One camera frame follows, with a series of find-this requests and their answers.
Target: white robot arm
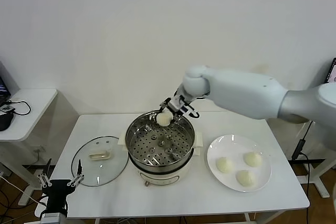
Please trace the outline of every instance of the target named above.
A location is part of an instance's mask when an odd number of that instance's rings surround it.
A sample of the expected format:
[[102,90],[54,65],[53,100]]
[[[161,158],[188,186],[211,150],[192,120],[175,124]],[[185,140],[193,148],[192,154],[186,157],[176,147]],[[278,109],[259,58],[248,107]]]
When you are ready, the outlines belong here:
[[189,113],[197,117],[190,103],[198,97],[253,119],[281,118],[293,123],[313,120],[336,127],[336,83],[289,91],[263,74],[197,66],[186,71],[174,97],[164,101],[161,109],[167,107],[174,116]]

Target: white plate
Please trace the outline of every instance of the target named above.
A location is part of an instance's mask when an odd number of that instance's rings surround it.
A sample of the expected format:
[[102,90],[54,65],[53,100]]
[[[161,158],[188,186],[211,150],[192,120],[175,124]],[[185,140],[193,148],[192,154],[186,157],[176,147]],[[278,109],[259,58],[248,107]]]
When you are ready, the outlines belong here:
[[[257,152],[262,156],[262,165],[250,167],[244,162],[243,155],[247,152]],[[225,174],[216,167],[216,160],[220,157],[228,157],[234,163],[234,171]],[[208,148],[207,160],[211,172],[227,187],[243,192],[262,189],[271,177],[271,164],[268,157],[252,140],[239,135],[220,136],[214,140]],[[236,173],[240,170],[250,170],[257,177],[257,184],[252,187],[242,186],[236,179]]]

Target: steamed bun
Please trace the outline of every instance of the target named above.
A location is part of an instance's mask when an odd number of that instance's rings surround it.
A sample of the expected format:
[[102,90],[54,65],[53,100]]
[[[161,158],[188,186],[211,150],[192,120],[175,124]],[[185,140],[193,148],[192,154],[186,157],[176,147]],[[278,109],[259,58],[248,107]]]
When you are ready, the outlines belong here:
[[253,186],[257,183],[255,174],[249,170],[240,170],[236,174],[237,181],[245,187]]
[[170,125],[170,122],[173,120],[173,114],[170,111],[163,111],[156,115],[156,122],[162,127]]
[[263,163],[262,156],[256,152],[248,152],[244,154],[244,161],[251,167],[258,167]]
[[220,157],[216,160],[216,166],[222,173],[230,173],[233,171],[233,162],[227,157]]

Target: white wall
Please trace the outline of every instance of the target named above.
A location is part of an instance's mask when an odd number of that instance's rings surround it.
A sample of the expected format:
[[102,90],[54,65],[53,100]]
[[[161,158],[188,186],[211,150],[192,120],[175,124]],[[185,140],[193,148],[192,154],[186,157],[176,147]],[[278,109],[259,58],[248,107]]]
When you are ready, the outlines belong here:
[[79,114],[155,109],[195,63],[302,89],[336,55],[334,3],[0,0],[0,58],[19,87],[57,88]]

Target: metal stand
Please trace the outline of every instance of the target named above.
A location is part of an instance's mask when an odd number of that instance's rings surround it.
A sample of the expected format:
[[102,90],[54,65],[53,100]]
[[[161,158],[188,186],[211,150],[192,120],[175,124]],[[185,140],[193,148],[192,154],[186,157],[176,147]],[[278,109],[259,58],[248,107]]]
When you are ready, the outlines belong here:
[[[329,198],[330,194],[328,193],[326,187],[324,186],[323,182],[320,179],[320,176],[328,171],[331,167],[336,165],[336,158],[330,157],[319,164],[316,168],[313,168],[310,165],[310,184],[314,184],[316,189],[319,191],[322,198]],[[304,165],[305,169],[308,171],[308,165]],[[308,175],[305,176],[297,176],[300,184],[307,184],[308,183]]]
[[244,216],[245,216],[246,221],[226,222],[226,223],[218,223],[218,224],[266,224],[284,212],[285,211],[259,213],[258,218],[255,221],[251,221],[250,216],[248,215],[247,212],[245,212]]
[[[37,175],[40,174],[40,173],[42,173],[42,170],[41,170],[41,169],[40,169],[40,170],[36,170],[36,171],[34,172],[34,176],[37,178]],[[30,199],[29,196],[32,196],[33,191],[35,191],[35,190],[42,190],[41,185],[39,184],[38,187],[35,187],[35,186],[33,186],[33,185],[29,185],[29,186],[27,186],[27,188],[24,190],[25,193],[22,194],[22,196],[21,196],[19,202],[17,203],[18,206],[25,206],[25,205],[27,205],[27,204],[28,204],[28,201],[29,201],[29,199]]]

